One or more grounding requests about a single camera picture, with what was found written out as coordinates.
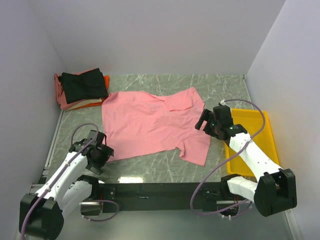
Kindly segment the pink t shirt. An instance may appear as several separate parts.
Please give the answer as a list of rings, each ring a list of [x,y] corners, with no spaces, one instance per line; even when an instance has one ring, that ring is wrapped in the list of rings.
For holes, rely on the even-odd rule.
[[[195,128],[205,103],[194,87],[168,96],[114,92],[101,106],[111,162],[178,148],[179,157],[204,166],[210,136]]]

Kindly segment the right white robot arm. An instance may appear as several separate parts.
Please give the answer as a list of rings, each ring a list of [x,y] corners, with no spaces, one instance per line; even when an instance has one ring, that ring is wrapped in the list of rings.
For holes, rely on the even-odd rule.
[[[204,109],[195,129],[203,131],[231,148],[252,171],[256,181],[245,179],[239,174],[221,178],[219,194],[226,200],[240,196],[255,204],[259,213],[268,217],[297,206],[296,176],[272,161],[254,142],[241,124],[234,124],[232,109],[219,104],[212,110]]]

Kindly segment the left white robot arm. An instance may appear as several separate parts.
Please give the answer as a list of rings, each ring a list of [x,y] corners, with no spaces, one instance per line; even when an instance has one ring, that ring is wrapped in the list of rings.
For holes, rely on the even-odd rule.
[[[81,202],[102,201],[99,180],[82,172],[87,169],[102,174],[101,168],[114,154],[106,140],[104,133],[91,130],[86,138],[71,144],[58,170],[40,189],[23,196],[19,207],[21,239],[55,240],[67,216]]]

